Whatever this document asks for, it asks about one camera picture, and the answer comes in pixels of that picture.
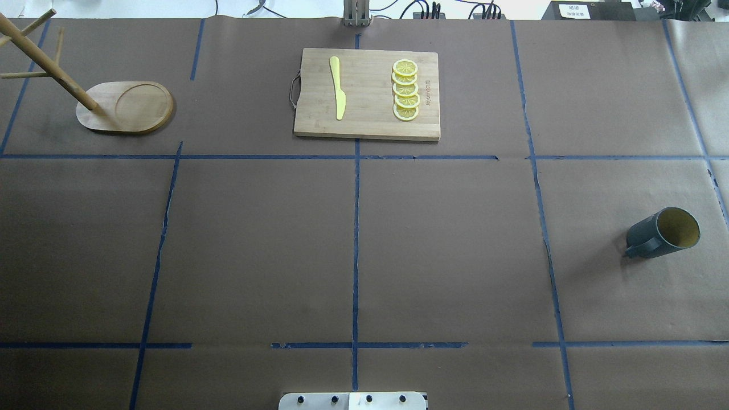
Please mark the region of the dark blue cup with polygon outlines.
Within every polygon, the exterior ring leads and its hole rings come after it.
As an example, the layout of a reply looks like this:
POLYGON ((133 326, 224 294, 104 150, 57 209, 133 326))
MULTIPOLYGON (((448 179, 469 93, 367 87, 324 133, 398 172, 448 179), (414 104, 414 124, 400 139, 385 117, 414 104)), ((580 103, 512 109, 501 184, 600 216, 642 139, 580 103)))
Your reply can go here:
POLYGON ((687 210, 666 207, 632 225, 626 234, 625 256, 656 259, 694 247, 701 239, 696 218, 687 210))

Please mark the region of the wooden cup storage rack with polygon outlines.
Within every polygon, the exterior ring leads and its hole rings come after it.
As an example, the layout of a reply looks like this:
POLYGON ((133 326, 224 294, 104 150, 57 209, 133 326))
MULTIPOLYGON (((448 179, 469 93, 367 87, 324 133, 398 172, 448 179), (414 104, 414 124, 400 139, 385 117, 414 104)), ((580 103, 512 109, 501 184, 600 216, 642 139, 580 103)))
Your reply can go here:
POLYGON ((28 38, 56 14, 49 9, 20 30, 1 15, 2 45, 12 43, 41 68, 41 72, 3 73, 3 79, 50 77, 78 102, 76 119, 93 132, 144 134, 164 126, 174 111, 174 96, 156 81, 107 81, 84 90, 60 67, 64 29, 58 34, 56 54, 49 57, 28 38))

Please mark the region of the lemon slice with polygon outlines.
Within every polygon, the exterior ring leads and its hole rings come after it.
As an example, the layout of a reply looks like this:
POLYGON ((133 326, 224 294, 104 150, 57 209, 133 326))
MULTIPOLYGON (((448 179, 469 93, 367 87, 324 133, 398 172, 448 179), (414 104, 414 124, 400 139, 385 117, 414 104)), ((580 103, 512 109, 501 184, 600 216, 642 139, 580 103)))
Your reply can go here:
POLYGON ((405 108, 395 103, 392 106, 392 111, 396 119, 406 122, 414 120, 419 116, 418 106, 405 108))
POLYGON ((421 97, 418 93, 408 96, 394 94, 394 104, 403 109, 416 109, 421 104, 421 97))
POLYGON ((391 73, 391 80, 393 81, 394 85, 402 85, 402 86, 416 85, 417 74, 414 73, 414 75, 411 75, 411 76, 403 76, 403 75, 399 75, 396 72, 393 72, 393 73, 391 73))
POLYGON ((417 93, 419 92, 419 86, 417 85, 417 83, 412 83, 409 85, 393 83, 392 90, 395 96, 411 97, 417 95, 417 93))
POLYGON ((414 60, 403 58, 393 63, 392 72, 399 77, 413 77, 419 71, 419 66, 414 60))

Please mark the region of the yellow plastic knife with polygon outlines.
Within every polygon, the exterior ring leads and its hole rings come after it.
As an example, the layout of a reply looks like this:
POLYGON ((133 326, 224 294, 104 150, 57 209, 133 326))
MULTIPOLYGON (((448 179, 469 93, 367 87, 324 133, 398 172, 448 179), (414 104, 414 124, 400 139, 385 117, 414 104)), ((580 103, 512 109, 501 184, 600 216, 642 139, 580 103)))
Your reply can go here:
POLYGON ((335 91, 335 118, 343 120, 346 111, 346 94, 341 86, 341 62, 339 57, 330 57, 331 80, 335 91))

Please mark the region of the wooden cutting board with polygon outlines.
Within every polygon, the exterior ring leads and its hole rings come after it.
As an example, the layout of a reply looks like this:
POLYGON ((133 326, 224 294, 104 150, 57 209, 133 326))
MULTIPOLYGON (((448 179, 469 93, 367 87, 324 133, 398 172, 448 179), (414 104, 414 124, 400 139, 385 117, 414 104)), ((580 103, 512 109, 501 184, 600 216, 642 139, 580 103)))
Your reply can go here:
POLYGON ((305 48, 300 80, 293 128, 298 137, 416 142, 437 142, 441 137, 439 56, 435 52, 305 48), (333 55, 341 62, 341 86, 346 94, 343 120, 335 118, 333 55), (419 116, 408 122, 396 119, 392 111, 392 65, 403 58, 419 66, 419 116))

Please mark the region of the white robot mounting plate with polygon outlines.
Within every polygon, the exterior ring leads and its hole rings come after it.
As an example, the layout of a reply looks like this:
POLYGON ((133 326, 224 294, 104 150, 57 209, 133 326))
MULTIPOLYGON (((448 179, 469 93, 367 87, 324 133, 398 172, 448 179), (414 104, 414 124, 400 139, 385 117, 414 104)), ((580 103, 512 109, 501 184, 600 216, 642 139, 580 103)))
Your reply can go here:
POLYGON ((427 395, 416 391, 291 392, 279 409, 428 409, 427 395))

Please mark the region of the black box with label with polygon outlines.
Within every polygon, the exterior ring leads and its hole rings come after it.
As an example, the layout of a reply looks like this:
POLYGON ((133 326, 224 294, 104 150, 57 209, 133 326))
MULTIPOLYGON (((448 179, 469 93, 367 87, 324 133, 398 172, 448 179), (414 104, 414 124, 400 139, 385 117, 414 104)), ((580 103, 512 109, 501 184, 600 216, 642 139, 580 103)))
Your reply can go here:
POLYGON ((636 21, 630 2, 619 1, 552 1, 542 21, 636 21))

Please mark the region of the aluminium frame post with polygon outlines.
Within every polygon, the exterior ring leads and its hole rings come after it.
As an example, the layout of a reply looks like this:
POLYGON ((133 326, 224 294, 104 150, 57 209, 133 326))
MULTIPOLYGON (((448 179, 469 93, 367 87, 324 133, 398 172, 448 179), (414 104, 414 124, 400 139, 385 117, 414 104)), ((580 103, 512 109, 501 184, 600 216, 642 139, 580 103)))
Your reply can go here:
POLYGON ((372 16, 369 0, 344 0, 343 25, 346 27, 367 27, 372 16))

